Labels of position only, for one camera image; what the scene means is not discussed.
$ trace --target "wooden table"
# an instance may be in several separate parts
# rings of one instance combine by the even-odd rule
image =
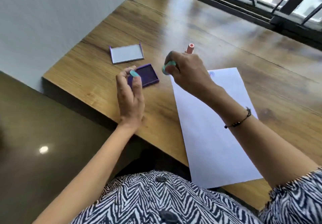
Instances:
[[[140,41],[144,60],[112,65],[109,46]],[[126,0],[43,77],[118,121],[115,75],[151,63],[160,82],[144,88],[137,135],[188,165],[170,77],[161,71],[169,51],[188,43],[207,69],[237,67],[260,120],[322,164],[322,52],[196,0]],[[270,190],[263,179],[224,189],[257,209]]]

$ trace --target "black button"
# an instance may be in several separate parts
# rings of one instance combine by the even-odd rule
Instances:
[[[160,211],[159,214],[160,214],[162,221],[164,221],[168,224],[177,223],[179,220],[175,213],[172,213],[168,210],[162,210],[162,211]]]
[[[156,177],[155,180],[157,182],[166,182],[167,181],[167,179],[165,177]]]

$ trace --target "sleeve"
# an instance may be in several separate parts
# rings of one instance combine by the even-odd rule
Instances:
[[[322,167],[270,191],[260,211],[265,224],[322,223]]]

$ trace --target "black cord bracelet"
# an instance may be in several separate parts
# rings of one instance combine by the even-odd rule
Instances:
[[[245,119],[243,119],[239,122],[236,122],[236,123],[232,124],[231,126],[225,126],[225,128],[227,129],[228,127],[236,127],[236,126],[239,126],[240,124],[242,124],[244,122],[244,120],[246,120],[248,117],[250,117],[252,115],[250,108],[246,107],[246,110],[247,110],[248,114]]]

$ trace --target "hand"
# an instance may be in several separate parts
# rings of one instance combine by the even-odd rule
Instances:
[[[142,123],[145,105],[141,77],[133,77],[133,90],[127,84],[127,77],[131,70],[136,70],[136,67],[128,67],[116,76],[116,86],[121,115],[120,125],[125,124],[137,130]]]
[[[166,72],[173,76],[175,83],[193,96],[203,101],[209,89],[218,87],[210,78],[198,55],[171,51],[166,57],[165,64],[171,60],[176,62],[176,66],[167,66]]]

